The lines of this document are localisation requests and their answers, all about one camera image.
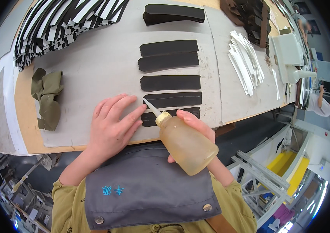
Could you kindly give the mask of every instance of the gray cutting mat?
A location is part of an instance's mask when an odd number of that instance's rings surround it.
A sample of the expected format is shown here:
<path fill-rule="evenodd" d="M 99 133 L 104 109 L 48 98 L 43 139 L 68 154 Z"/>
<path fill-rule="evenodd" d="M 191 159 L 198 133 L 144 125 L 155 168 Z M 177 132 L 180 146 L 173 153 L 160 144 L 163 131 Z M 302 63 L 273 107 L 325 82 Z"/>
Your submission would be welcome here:
<path fill-rule="evenodd" d="M 61 84 L 64 90 L 57 99 L 62 111 L 60 122 L 55 131 L 41 130 L 46 147 L 86 145 L 93 109 L 107 97 L 123 92 L 138 96 L 138 100 L 124 112 L 125 116 L 143 103 L 141 98 L 145 94 L 177 92 L 142 91 L 140 78 L 144 75 L 201 75 L 203 104 L 200 105 L 200 119 L 212 128 L 221 125 L 218 67 L 208 20 L 204 23 L 178 21 L 146 26 L 143 12 L 149 3 L 200 7 L 165 0 L 129 1 L 119 23 L 83 33 L 68 48 L 34 59 L 34 70 L 63 71 Z M 186 39 L 197 40 L 199 66 L 157 72 L 139 70 L 137 61 L 141 57 L 141 44 Z M 157 126 L 140 127 L 132 141 L 157 138 L 158 132 Z"/>
<path fill-rule="evenodd" d="M 228 44 L 231 43 L 230 32 L 235 30 L 247 38 L 246 31 L 243 27 L 236 26 L 221 10 L 205 6 L 205 12 L 212 31 L 218 61 L 222 122 L 226 123 L 279 108 L 284 101 L 285 85 L 280 80 L 278 66 L 274 62 L 272 45 L 270 44 L 270 65 L 265 60 L 266 50 L 253 45 L 265 79 L 260 86 L 253 90 L 252 96 L 247 96 L 228 58 Z M 280 100 L 276 98 L 272 68 L 276 71 Z"/>

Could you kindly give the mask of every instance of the olive green shirt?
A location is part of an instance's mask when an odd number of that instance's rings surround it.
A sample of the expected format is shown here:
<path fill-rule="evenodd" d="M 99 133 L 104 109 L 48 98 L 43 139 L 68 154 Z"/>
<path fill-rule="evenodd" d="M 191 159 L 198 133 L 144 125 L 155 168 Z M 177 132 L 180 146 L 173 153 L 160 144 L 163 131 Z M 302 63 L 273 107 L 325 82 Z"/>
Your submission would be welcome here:
<path fill-rule="evenodd" d="M 214 193 L 217 196 L 222 215 L 238 233 L 256 232 L 257 222 L 253 212 L 241 195 L 241 185 L 234 180 L 223 187 L 212 177 Z M 52 233 L 89 233 L 85 214 L 85 180 L 78 186 L 65 186 L 57 180 L 53 184 Z M 205 220 L 188 223 L 166 223 L 111 229 L 111 233 L 214 233 Z"/>

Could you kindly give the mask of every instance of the black and white striped strips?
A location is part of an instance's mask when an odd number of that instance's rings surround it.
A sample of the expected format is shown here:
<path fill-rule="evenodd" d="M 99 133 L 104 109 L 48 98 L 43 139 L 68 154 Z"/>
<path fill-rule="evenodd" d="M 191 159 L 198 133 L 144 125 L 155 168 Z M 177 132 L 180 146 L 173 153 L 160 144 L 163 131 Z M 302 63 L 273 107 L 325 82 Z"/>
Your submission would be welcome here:
<path fill-rule="evenodd" d="M 39 0 L 27 13 L 16 41 L 20 71 L 34 57 L 60 50 L 77 35 L 120 21 L 128 0 Z"/>

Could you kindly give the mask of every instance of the pink fabric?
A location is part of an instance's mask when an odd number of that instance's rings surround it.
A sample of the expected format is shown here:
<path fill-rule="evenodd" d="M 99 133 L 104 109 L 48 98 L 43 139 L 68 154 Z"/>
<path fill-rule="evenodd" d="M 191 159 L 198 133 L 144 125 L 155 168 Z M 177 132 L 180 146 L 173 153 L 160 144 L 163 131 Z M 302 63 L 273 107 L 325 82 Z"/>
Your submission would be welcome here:
<path fill-rule="evenodd" d="M 294 216 L 294 210 L 289 210 L 284 204 L 272 215 L 275 219 L 280 219 L 280 227 L 286 224 Z"/>

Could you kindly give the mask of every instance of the olive green fabric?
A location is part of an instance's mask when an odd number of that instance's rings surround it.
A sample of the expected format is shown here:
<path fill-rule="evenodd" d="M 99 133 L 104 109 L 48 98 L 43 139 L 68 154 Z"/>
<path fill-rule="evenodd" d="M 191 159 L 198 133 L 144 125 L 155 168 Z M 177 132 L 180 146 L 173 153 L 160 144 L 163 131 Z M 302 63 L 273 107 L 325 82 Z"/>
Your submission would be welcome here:
<path fill-rule="evenodd" d="M 43 94 L 42 77 L 45 75 L 46 71 L 42 68 L 38 68 L 31 79 L 31 95 L 38 101 L 40 101 Z"/>
<path fill-rule="evenodd" d="M 39 102 L 38 128 L 54 131 L 60 120 L 60 106 L 54 98 L 63 90 L 60 85 L 62 71 L 46 75 L 46 71 L 38 68 L 31 80 L 31 95 Z"/>
<path fill-rule="evenodd" d="M 238 233 L 256 232 L 257 222 L 241 195 L 241 185 L 234 180 L 224 188 L 212 174 L 210 175 L 223 217 Z M 84 204 L 85 180 L 82 180 L 79 186 L 65 186 L 57 180 L 53 184 L 52 199 L 54 201 L 52 233 L 90 233 Z M 111 233 L 215 233 L 206 220 L 120 227 L 109 231 Z"/>

